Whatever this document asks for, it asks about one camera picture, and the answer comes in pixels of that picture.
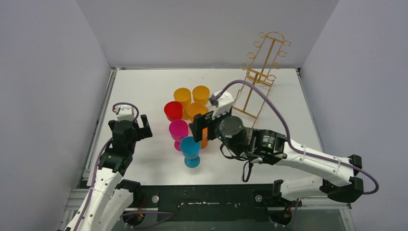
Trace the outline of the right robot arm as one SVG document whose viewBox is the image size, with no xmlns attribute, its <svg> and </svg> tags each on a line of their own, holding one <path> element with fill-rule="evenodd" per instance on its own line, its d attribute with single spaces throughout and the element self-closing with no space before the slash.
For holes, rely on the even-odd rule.
<svg viewBox="0 0 408 231">
<path fill-rule="evenodd" d="M 292 167 L 310 174 L 297 180 L 275 180 L 271 200 L 277 206 L 303 197 L 327 196 L 341 203 L 353 203 L 364 192 L 363 179 L 357 177 L 356 167 L 361 167 L 361 157 L 331 156 L 306 148 L 285 135 L 268 129 L 248 128 L 242 120 L 226 113 L 216 118 L 213 113 L 197 114 L 189 123 L 196 142 L 218 139 L 220 149 L 226 148 L 227 159 L 244 161 L 248 174 L 242 175 L 247 182 L 254 164 Z"/>
</svg>

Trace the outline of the pink plastic wine glass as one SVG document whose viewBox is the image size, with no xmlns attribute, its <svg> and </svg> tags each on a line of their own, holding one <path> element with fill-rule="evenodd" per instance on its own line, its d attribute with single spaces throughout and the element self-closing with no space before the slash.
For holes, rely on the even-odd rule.
<svg viewBox="0 0 408 231">
<path fill-rule="evenodd" d="M 189 135 L 189 126 L 187 122 L 182 119 L 172 121 L 169 125 L 169 132 L 171 138 L 174 140 L 175 149 L 181 151 L 181 140 Z"/>
</svg>

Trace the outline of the orange plastic wine glass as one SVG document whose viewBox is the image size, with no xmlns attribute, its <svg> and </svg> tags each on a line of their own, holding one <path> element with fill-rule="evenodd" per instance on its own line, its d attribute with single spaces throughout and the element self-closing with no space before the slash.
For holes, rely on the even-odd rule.
<svg viewBox="0 0 408 231">
<path fill-rule="evenodd" d="M 200 141 L 201 149 L 204 149 L 208 145 L 208 128 L 204 128 L 202 131 L 202 140 Z"/>
</svg>

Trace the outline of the red plastic wine glass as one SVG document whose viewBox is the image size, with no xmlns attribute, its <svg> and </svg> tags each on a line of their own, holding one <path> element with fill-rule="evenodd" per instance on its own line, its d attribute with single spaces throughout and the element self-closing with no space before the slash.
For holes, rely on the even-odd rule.
<svg viewBox="0 0 408 231">
<path fill-rule="evenodd" d="M 164 106 L 164 113 L 167 119 L 172 122 L 183 118 L 183 107 L 180 102 L 171 101 Z"/>
</svg>

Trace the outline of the blue plastic wine glass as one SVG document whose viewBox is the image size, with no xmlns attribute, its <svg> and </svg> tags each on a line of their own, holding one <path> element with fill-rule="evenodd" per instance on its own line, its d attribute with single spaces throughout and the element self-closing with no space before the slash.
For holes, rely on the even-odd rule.
<svg viewBox="0 0 408 231">
<path fill-rule="evenodd" d="M 184 156 L 184 164 L 189 168 L 196 168 L 200 164 L 201 143 L 195 142 L 194 137 L 187 136 L 180 142 L 180 150 Z"/>
</svg>

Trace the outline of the yellow wine glass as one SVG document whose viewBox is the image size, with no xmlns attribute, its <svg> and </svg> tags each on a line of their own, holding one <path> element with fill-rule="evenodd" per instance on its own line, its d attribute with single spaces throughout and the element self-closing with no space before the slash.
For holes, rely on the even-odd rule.
<svg viewBox="0 0 408 231">
<path fill-rule="evenodd" d="M 207 105 L 210 96 L 210 90 L 208 87 L 200 85 L 192 90 L 192 96 L 195 103 L 202 103 L 203 105 Z"/>
<path fill-rule="evenodd" d="M 188 88 L 179 88 L 174 91 L 173 97 L 175 101 L 181 103 L 183 108 L 183 118 L 184 120 L 189 120 L 187 113 L 187 108 L 191 104 L 191 91 Z"/>
<path fill-rule="evenodd" d="M 205 115 L 206 113 L 208 113 L 208 109 L 204 104 L 194 102 L 188 105 L 186 112 L 187 112 L 188 119 L 191 122 L 193 122 L 195 115 L 197 114 Z"/>
</svg>

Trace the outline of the yellow wine glass front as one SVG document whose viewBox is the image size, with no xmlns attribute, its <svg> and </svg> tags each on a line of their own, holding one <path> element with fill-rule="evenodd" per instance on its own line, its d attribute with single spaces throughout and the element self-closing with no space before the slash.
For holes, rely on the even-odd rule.
<svg viewBox="0 0 408 231">
<path fill-rule="evenodd" d="M 174 91 L 173 97 L 175 101 L 181 103 L 183 108 L 183 118 L 184 120 L 189 120 L 187 113 L 187 108 L 191 104 L 191 91 L 188 88 L 179 88 Z"/>
</svg>

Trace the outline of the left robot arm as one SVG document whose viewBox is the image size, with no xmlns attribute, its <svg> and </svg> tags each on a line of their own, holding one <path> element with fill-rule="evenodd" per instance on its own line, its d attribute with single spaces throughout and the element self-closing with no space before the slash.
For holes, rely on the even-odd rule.
<svg viewBox="0 0 408 231">
<path fill-rule="evenodd" d="M 142 127 L 136 119 L 108 122 L 112 137 L 98 155 L 89 191 L 66 231 L 110 231 L 128 206 L 142 203 L 140 183 L 123 178 L 136 143 L 153 135 L 147 116 L 140 118 Z"/>
</svg>

